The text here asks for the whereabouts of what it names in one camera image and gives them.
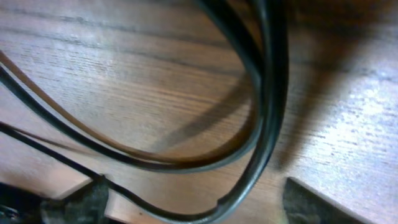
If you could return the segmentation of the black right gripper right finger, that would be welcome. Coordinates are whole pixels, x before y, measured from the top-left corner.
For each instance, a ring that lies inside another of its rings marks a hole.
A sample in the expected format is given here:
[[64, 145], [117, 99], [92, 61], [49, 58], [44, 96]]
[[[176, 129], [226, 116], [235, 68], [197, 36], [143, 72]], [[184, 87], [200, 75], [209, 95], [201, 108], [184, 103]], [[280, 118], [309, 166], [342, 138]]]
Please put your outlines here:
[[366, 224], [367, 220], [302, 181], [288, 177], [282, 205], [289, 224]]

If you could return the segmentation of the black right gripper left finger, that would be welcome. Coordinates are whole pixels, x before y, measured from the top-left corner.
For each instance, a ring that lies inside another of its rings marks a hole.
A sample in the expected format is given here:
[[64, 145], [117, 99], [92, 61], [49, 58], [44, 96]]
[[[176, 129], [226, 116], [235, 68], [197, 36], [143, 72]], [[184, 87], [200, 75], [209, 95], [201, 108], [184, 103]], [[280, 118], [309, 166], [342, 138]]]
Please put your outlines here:
[[59, 200], [40, 204], [40, 215], [46, 224], [105, 224], [109, 185], [101, 175]]

